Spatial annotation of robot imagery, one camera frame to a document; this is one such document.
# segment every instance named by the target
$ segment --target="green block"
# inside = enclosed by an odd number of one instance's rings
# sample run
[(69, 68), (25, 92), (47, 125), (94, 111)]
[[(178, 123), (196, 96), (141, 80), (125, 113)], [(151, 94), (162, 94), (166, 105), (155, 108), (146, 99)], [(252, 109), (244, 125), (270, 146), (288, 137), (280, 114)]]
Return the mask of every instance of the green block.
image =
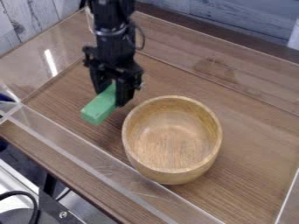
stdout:
[(83, 120), (97, 126), (103, 123), (117, 109), (117, 91), (117, 84), (114, 83), (81, 111)]

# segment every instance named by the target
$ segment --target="screw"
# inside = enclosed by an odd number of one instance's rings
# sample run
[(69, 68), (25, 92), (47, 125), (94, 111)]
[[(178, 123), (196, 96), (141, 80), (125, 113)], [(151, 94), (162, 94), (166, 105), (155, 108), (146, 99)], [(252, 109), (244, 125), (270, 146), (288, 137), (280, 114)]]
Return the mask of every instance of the screw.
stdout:
[(61, 212), (61, 218), (62, 219), (67, 218), (67, 216), (69, 216), (69, 213), (67, 212)]

